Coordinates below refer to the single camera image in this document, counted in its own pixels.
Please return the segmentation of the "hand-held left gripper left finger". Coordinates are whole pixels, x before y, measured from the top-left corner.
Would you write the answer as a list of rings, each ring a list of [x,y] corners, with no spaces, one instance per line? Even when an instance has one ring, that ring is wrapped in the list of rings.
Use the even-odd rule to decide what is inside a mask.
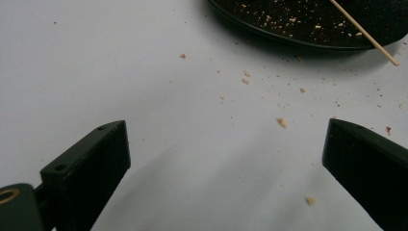
[[[90,231],[131,166],[126,122],[92,130],[40,171],[58,231]]]

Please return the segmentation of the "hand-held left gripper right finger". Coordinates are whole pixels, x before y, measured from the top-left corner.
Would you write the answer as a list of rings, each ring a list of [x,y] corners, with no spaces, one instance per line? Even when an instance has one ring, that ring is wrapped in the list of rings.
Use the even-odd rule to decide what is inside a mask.
[[[361,125],[329,120],[322,165],[384,231],[408,231],[408,149]]]

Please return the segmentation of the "thin wooden skewer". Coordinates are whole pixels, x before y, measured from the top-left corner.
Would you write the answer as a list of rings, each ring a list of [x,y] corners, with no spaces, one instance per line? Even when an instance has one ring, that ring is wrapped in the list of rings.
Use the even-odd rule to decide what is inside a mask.
[[[336,0],[329,2],[354,26],[357,30],[394,66],[399,66],[399,61],[392,56],[379,42],[377,42]]]

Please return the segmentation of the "scattered food crumbs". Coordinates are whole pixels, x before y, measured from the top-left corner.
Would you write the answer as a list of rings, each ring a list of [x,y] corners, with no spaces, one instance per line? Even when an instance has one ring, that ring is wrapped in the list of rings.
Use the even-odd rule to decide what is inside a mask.
[[[400,140],[408,122],[406,65],[375,51],[268,42],[213,21],[103,43],[63,92],[79,127],[126,121],[125,192],[171,203],[311,202],[330,184],[319,164],[330,118]]]

